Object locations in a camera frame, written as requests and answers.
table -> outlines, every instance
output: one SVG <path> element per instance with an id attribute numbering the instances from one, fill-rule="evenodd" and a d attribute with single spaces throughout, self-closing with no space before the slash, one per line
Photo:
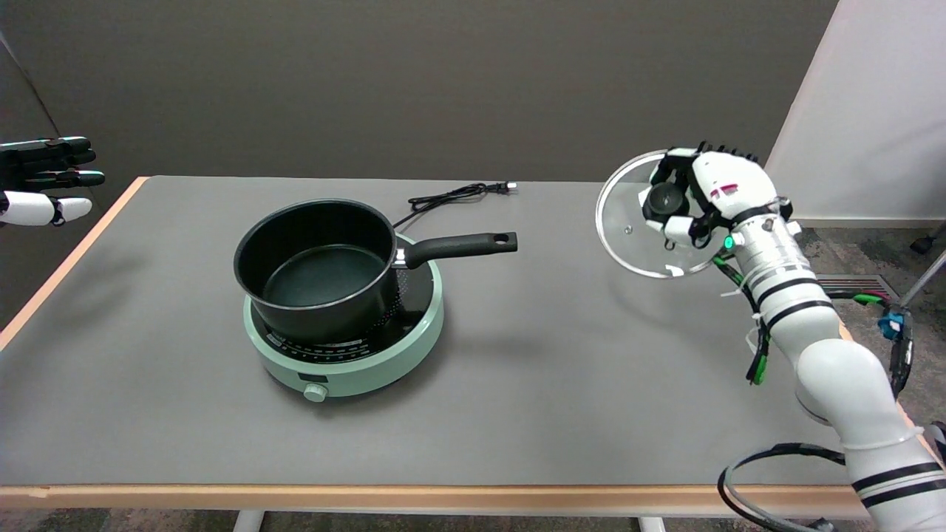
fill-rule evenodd
<path id="1" fill-rule="evenodd" d="M 611 261 L 596 184 L 523 183 L 407 229 L 515 230 L 520 247 L 440 261 L 444 334 L 393 386 L 313 405 L 269 379 L 241 330 L 242 234 L 303 199 L 394 219 L 456 185 L 135 181 L 0 333 L 0 507 L 722 516 L 712 483 L 735 456 L 836 445 L 781 356 L 745 385 L 750 322 L 717 297 L 725 279 Z M 786 458 L 742 478 L 782 515 L 867 515 L 842 470 Z"/>

pot handle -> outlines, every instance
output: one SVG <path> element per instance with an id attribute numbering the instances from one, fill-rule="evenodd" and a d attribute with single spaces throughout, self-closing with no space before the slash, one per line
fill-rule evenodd
<path id="1" fill-rule="evenodd" d="M 436 258 L 477 257 L 494 253 L 512 253 L 519 249 L 516 233 L 480 233 L 421 240 L 397 250 L 395 268 L 414 268 Z"/>

black saucepan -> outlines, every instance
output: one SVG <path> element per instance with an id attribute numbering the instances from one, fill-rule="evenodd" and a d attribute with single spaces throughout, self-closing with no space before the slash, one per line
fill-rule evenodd
<path id="1" fill-rule="evenodd" d="M 236 248 L 236 280 L 263 321 L 296 342 L 358 337 L 397 297 L 394 269 L 428 260 L 514 252 L 516 233 L 483 233 L 398 247 L 394 228 L 371 206 L 317 200 L 276 211 Z"/>

gray wall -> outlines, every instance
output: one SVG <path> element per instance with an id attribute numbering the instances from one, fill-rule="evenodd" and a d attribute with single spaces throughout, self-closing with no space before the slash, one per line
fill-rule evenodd
<path id="1" fill-rule="evenodd" d="M 92 139 L 107 208 L 160 173 L 603 181 L 704 137 L 764 157 L 834 4 L 7 2 L 0 29 L 63 133 Z M 3 138 L 49 134 L 6 90 L 29 127 Z M 90 220 L 27 230 L 56 241 L 8 270 L 6 308 Z"/>

chair leg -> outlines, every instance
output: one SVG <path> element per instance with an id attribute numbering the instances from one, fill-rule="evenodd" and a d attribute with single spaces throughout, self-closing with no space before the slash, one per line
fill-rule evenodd
<path id="1" fill-rule="evenodd" d="M 930 231 L 930 233 L 925 237 L 920 237 L 916 240 L 913 240 L 913 243 L 910 244 L 910 249 L 916 253 L 919 253 L 920 255 L 926 255 L 931 249 L 933 249 L 933 241 L 944 234 L 946 234 L 946 222 L 941 223 L 939 227 L 933 231 Z"/>

